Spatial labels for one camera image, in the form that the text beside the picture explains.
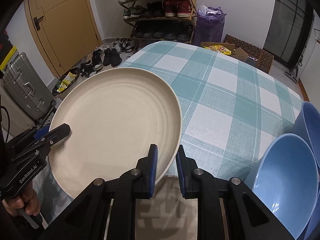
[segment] red sneaker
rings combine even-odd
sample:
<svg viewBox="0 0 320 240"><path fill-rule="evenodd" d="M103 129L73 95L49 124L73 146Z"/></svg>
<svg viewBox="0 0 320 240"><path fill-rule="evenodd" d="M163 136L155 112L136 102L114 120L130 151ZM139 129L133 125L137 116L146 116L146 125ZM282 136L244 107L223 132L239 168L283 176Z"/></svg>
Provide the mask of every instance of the red sneaker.
<svg viewBox="0 0 320 240"><path fill-rule="evenodd" d="M175 17L177 16L177 5L175 4L176 0L167 0L164 4L164 15L166 17Z"/></svg>
<svg viewBox="0 0 320 240"><path fill-rule="evenodd" d="M175 0L172 4L178 5L177 16L181 18L187 18L191 15L191 3L190 0Z"/></svg>

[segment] screw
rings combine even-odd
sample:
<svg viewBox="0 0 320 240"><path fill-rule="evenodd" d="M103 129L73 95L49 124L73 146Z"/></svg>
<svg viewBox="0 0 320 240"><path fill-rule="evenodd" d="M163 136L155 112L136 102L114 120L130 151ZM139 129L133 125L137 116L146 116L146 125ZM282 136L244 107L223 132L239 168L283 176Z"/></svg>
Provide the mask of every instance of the screw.
<svg viewBox="0 0 320 240"><path fill-rule="evenodd" d="M102 183L103 183L103 179L100 179L100 178L95 179L93 181L93 184L96 185L96 186L100 186Z"/></svg>
<svg viewBox="0 0 320 240"><path fill-rule="evenodd" d="M241 180L239 178L234 177L231 179L231 182L235 185L239 185L241 183Z"/></svg>
<svg viewBox="0 0 320 240"><path fill-rule="evenodd" d="M130 173L131 173L132 175L134 175L134 176L137 176L137 175L140 174L140 170L139 170L139 169L132 169L132 170L130 171Z"/></svg>
<svg viewBox="0 0 320 240"><path fill-rule="evenodd" d="M202 169L195 169L193 172L195 174L197 174L197 175L202 175L203 174L203 170Z"/></svg>

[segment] blue bowl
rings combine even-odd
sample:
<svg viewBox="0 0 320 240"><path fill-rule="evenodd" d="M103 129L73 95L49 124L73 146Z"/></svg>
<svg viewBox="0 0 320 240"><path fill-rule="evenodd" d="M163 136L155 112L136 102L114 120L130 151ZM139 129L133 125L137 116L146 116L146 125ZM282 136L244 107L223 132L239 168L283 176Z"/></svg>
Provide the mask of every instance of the blue bowl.
<svg viewBox="0 0 320 240"><path fill-rule="evenodd" d="M318 171L320 171L320 113L310 102L302 103L301 111L294 122L291 132L299 135L309 145L315 156ZM318 194L316 208L310 218L303 239L306 239L311 234L319 221L320 199Z"/></svg>
<svg viewBox="0 0 320 240"><path fill-rule="evenodd" d="M295 134L279 136L244 182L297 239L318 193L316 160L308 144Z"/></svg>

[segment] table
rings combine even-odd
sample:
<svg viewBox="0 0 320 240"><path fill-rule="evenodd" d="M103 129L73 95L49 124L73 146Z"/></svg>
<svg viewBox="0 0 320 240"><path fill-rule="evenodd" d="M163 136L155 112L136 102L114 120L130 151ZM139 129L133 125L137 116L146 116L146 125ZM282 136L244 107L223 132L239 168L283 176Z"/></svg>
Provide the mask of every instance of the table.
<svg viewBox="0 0 320 240"><path fill-rule="evenodd" d="M303 100L268 74L232 57L196 46L159 41L120 67L149 70L178 96L187 157L215 177L246 178L271 142L293 126ZM177 175L175 162L167 174ZM34 180L41 213L51 222L72 199L47 165Z"/></svg>

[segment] cable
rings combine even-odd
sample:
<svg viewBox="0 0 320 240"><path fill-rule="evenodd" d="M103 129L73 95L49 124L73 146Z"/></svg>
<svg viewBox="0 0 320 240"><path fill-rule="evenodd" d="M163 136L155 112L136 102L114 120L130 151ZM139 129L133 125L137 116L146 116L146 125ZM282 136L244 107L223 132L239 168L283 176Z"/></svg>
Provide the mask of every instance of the cable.
<svg viewBox="0 0 320 240"><path fill-rule="evenodd" d="M4 106L0 106L0 109L3 109L6 114L7 114L7 117L8 117L8 130L7 130L7 138L5 139L5 144L7 144L8 142L8 137L9 137L9 131L10 131L10 117L9 117L9 113L8 113L8 110L4 107Z"/></svg>

